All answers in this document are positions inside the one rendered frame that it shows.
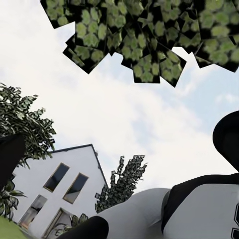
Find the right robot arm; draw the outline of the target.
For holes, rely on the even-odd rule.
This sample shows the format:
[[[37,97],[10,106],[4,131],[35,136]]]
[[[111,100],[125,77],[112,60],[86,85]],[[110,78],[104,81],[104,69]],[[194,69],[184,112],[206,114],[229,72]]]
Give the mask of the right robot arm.
[[[170,191],[152,188],[133,194],[57,239],[164,239],[161,225]]]

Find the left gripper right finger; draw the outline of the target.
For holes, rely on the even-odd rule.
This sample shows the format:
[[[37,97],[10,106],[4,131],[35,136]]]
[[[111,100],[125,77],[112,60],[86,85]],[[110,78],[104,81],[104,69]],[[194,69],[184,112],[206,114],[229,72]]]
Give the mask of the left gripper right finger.
[[[239,135],[231,132],[227,133],[223,150],[239,172]]]

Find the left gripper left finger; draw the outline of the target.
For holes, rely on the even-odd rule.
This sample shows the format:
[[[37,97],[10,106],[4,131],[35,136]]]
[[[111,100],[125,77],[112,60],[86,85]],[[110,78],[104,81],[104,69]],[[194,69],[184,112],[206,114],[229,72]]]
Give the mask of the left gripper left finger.
[[[0,137],[0,192],[26,152],[21,132]]]

